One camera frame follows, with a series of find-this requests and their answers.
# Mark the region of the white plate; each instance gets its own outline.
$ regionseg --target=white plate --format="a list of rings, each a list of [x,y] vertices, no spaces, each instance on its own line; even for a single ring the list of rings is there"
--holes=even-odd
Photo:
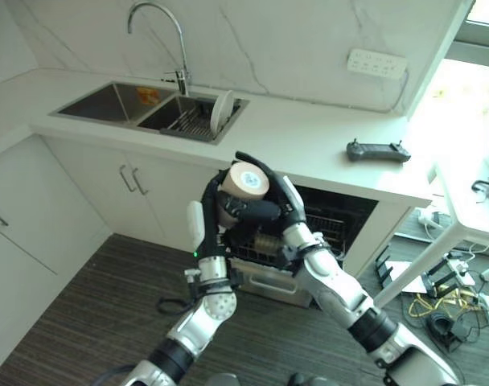
[[[233,107],[234,93],[232,90],[228,90],[225,94],[218,96],[211,114],[211,131],[214,137],[218,135],[224,124],[227,123]]]

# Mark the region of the faucet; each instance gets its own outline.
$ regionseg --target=faucet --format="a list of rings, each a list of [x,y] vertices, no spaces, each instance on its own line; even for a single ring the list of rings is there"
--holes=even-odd
[[[159,8],[168,18],[171,19],[171,21],[175,25],[175,28],[177,29],[177,32],[179,34],[179,39],[180,39],[180,48],[182,49],[183,66],[182,68],[176,69],[174,72],[167,72],[167,73],[174,73],[176,75],[177,84],[179,85],[179,91],[182,95],[187,97],[188,96],[187,84],[191,76],[189,74],[189,71],[187,70],[186,48],[184,47],[183,44],[183,33],[182,33],[182,28],[180,27],[180,23],[177,20],[177,18],[171,13],[170,10],[168,10],[165,6],[161,4],[157,4],[156,2],[152,2],[152,1],[136,2],[130,7],[129,17],[126,22],[126,30],[129,34],[132,33],[132,18],[134,17],[136,10],[138,10],[142,6],[152,6],[155,8]]]

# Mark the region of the dishwasher door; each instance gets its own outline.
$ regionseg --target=dishwasher door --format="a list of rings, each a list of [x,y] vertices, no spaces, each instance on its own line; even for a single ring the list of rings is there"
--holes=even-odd
[[[236,257],[230,261],[233,268],[243,273],[244,284],[240,287],[241,290],[296,306],[307,308],[310,305],[312,296],[298,287],[291,272]]]

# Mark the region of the gray striped carpet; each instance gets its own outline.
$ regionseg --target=gray striped carpet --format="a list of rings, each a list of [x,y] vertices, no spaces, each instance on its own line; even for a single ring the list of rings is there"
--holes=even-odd
[[[392,256],[411,259],[422,248],[395,238]],[[483,269],[489,259],[474,263]],[[146,357],[176,321],[154,310],[157,298],[185,296],[183,270],[192,266],[186,253],[112,236],[0,368],[0,386],[88,385],[108,368]],[[380,290],[373,270],[361,282],[371,294]],[[400,299],[387,311],[401,320]],[[432,345],[423,330],[415,332]],[[450,357],[467,383],[488,386],[489,328]],[[182,384],[202,385],[217,372],[236,373],[243,386],[281,386],[293,372],[329,376],[342,386],[382,384],[362,349],[321,311],[242,292],[237,312]]]

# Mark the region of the kitchen sink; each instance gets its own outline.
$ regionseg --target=kitchen sink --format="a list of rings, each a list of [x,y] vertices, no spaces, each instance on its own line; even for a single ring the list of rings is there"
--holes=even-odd
[[[210,96],[184,97],[177,95],[149,115],[138,126],[158,130],[162,134],[211,142],[219,134],[214,134],[210,127],[212,109],[215,103],[216,99]],[[236,112],[242,106],[242,100],[234,100],[232,115],[229,121],[225,123],[223,131],[232,124],[232,119],[235,119]]]
[[[174,93],[175,90],[166,88],[110,83],[61,108],[54,115],[135,125],[146,113]]]
[[[235,99],[230,118],[214,134],[210,124],[216,100],[215,95],[183,96],[168,88],[112,82],[50,115],[217,143],[248,101]]]

